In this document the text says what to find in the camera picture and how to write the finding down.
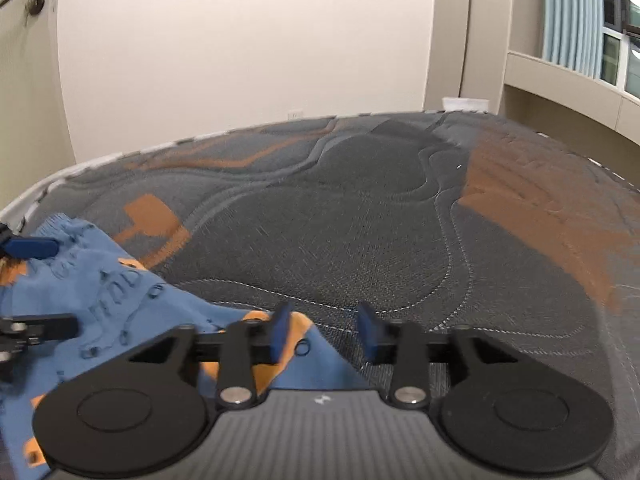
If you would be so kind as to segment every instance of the door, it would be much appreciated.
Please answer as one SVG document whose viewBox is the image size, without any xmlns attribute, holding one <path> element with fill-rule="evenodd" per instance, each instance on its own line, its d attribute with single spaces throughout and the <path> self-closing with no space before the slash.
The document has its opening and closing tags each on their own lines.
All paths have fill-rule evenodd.
<svg viewBox="0 0 640 480">
<path fill-rule="evenodd" d="M 75 163 L 58 73 L 56 1 L 27 16 L 30 0 L 0 8 L 0 209 Z"/>
</svg>

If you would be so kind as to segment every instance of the mattress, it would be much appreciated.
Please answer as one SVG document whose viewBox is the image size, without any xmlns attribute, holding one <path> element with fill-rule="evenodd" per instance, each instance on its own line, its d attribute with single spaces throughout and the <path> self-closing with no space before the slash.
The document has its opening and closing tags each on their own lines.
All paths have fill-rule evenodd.
<svg viewBox="0 0 640 480">
<path fill-rule="evenodd" d="M 604 396 L 616 427 L 598 470 L 638 477 L 640 191 L 543 134 L 461 112 L 268 124 L 56 180 L 23 231 L 55 212 L 205 300 L 293 302 L 380 388 L 360 300 L 431 331 L 472 325 Z"/>
</svg>

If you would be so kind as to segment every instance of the orange pattern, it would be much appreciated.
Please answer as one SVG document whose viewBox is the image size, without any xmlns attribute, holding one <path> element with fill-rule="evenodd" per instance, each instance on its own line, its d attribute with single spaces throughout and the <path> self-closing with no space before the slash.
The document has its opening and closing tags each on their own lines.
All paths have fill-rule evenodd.
<svg viewBox="0 0 640 480">
<path fill-rule="evenodd" d="M 638 234 L 625 222 L 627 215 L 640 218 L 640 203 L 604 176 L 597 182 L 584 165 L 557 146 L 487 132 L 471 154 L 460 203 L 549 257 L 594 301 L 616 310 L 620 299 L 608 265 L 613 256 L 640 263 L 631 250 Z"/>
<path fill-rule="evenodd" d="M 38 404 L 42 399 L 44 399 L 44 395 L 33 397 L 33 399 L 31 399 L 31 405 L 34 410 L 38 407 Z M 35 437 L 31 437 L 27 442 L 25 442 L 24 446 L 22 446 L 22 454 L 29 467 L 37 467 L 45 463 L 44 454 L 42 453 Z"/>
<path fill-rule="evenodd" d="M 158 168 L 246 168 L 248 165 L 253 164 L 256 160 L 259 160 L 271 153 L 277 152 L 278 150 L 285 148 L 291 144 L 295 144 L 303 139 L 309 139 L 313 137 L 322 137 L 329 133 L 331 133 L 337 124 L 337 120 L 331 120 L 324 128 L 319 130 L 313 130 L 311 132 L 307 132 L 306 134 L 301 134 L 293 137 L 288 137 L 282 142 L 278 142 L 260 150 L 259 152 L 253 153 L 245 158 L 240 160 L 232 160 L 229 158 L 196 158 L 196 159 L 186 159 L 183 158 L 188 155 L 194 155 L 209 146 L 222 142 L 224 140 L 229 140 L 235 138 L 240 135 L 246 134 L 258 134 L 261 128 L 251 130 L 251 131 L 236 131 L 231 132 L 224 136 L 215 137 L 211 140 L 197 143 L 192 148 L 173 148 L 168 150 L 166 153 L 156 157 L 149 162 L 140 165 L 139 167 L 135 164 L 131 164 L 128 166 L 129 169 L 139 168 L 140 170 L 154 170 Z"/>
<path fill-rule="evenodd" d="M 20 276 L 26 275 L 26 261 L 12 258 L 0 260 L 0 286 L 13 285 Z"/>
<path fill-rule="evenodd" d="M 132 225 L 113 237 L 116 243 L 123 244 L 137 234 L 168 238 L 160 249 L 146 254 L 139 262 L 129 260 L 129 263 L 135 262 L 143 269 L 150 269 L 164 262 L 191 239 L 191 233 L 182 225 L 180 219 L 155 195 L 144 194 L 138 197 L 124 206 L 124 211 L 131 219 Z"/>
<path fill-rule="evenodd" d="M 137 270 L 146 270 L 146 267 L 143 264 L 133 258 L 118 258 L 118 262 L 125 267 L 131 267 L 132 269 Z"/>
</svg>

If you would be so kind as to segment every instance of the black circular mount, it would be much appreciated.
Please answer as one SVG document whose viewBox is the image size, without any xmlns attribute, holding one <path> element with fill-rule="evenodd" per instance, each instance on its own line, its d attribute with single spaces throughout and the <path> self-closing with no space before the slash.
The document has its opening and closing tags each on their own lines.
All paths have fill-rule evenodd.
<svg viewBox="0 0 640 480">
<path fill-rule="evenodd" d="M 613 430 L 608 404 L 593 390 L 539 364 L 487 365 L 444 398 L 449 438 L 489 466 L 556 474 L 593 462 Z"/>
<path fill-rule="evenodd" d="M 124 478 L 175 461 L 206 423 L 195 388 L 157 365 L 130 363 L 117 374 L 100 370 L 61 384 L 39 404 L 33 431 L 49 465 Z"/>
</svg>

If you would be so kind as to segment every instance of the blue cloth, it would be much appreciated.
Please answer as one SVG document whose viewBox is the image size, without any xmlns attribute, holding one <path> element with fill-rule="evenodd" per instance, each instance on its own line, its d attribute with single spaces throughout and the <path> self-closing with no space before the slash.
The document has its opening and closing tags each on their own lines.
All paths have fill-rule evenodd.
<svg viewBox="0 0 640 480">
<path fill-rule="evenodd" d="M 56 238 L 60 252 L 48 260 L 29 260 L 27 275 L 0 287 L 0 316 L 70 312 L 80 320 L 81 335 L 29 348 L 14 383 L 0 386 L 0 430 L 18 480 L 35 480 L 48 471 L 46 465 L 29 467 L 23 454 L 24 444 L 33 437 L 31 399 L 178 324 L 216 332 L 248 312 L 207 303 L 152 272 L 124 266 L 118 259 L 130 256 L 83 220 L 54 215 L 34 235 Z M 293 356 L 272 387 L 366 386 L 317 328 L 312 326 L 305 338 L 309 352 Z M 212 380 L 204 376 L 200 386 L 206 394 Z"/>
</svg>

